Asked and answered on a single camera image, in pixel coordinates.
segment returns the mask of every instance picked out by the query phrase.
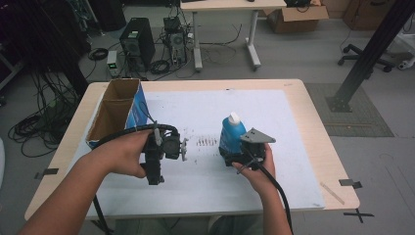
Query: cardboard box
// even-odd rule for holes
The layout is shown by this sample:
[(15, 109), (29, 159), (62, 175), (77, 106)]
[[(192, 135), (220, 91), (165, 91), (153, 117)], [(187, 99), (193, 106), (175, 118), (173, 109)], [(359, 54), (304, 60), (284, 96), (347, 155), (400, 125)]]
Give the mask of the cardboard box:
[(375, 30), (394, 0), (351, 0), (343, 21), (353, 30)]
[(267, 17), (268, 24), (276, 33), (314, 31), (318, 21), (322, 19), (329, 19), (325, 6), (283, 8)]
[(100, 139), (125, 128), (146, 124), (140, 103), (147, 105), (139, 79), (110, 81), (86, 136), (88, 146), (93, 148)]
[(330, 19), (342, 19), (350, 0), (322, 0), (321, 3), (326, 6)]

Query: person's left hand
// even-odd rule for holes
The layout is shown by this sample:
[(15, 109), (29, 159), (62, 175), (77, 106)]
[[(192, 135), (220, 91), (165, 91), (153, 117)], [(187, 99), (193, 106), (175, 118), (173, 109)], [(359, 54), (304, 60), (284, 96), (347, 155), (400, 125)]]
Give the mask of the person's left hand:
[(127, 134), (101, 145), (90, 154), (107, 173), (119, 173), (144, 178), (146, 171), (139, 164), (140, 154), (153, 130)]

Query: blue bottle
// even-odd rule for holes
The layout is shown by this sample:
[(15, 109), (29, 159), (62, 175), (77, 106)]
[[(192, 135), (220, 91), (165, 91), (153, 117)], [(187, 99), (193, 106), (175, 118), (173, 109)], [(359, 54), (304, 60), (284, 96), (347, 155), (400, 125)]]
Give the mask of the blue bottle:
[(239, 116), (232, 112), (222, 122), (222, 132), (220, 133), (219, 153), (225, 158), (229, 155), (242, 154), (241, 151), (241, 135), (247, 130), (241, 122)]

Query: forearm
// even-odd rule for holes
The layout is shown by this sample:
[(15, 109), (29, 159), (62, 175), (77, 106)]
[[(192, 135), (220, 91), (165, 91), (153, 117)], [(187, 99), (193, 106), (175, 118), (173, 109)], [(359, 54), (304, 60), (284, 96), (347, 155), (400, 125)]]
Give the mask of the forearm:
[(26, 223), (21, 234), (77, 234), (108, 171), (93, 152), (82, 157)]
[(278, 190), (273, 188), (259, 194), (263, 206), (263, 234), (292, 234)]

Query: table leg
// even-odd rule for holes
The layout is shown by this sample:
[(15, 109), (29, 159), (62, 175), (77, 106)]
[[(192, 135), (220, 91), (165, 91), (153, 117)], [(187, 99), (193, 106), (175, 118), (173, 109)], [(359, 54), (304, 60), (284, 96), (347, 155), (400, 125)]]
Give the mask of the table leg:
[(197, 12), (193, 12), (193, 36), (194, 36), (193, 55), (195, 58), (195, 70), (201, 71), (203, 68), (203, 65), (202, 65), (202, 56), (201, 56), (201, 46), (199, 44), (197, 14), (198, 14)]
[(258, 18), (258, 10), (254, 10), (253, 17), (251, 19), (250, 37), (246, 38), (248, 50), (250, 51), (251, 59), (253, 59), (254, 71), (256, 71), (256, 69), (260, 67), (259, 57), (254, 47), (254, 35), (255, 35), (257, 18)]

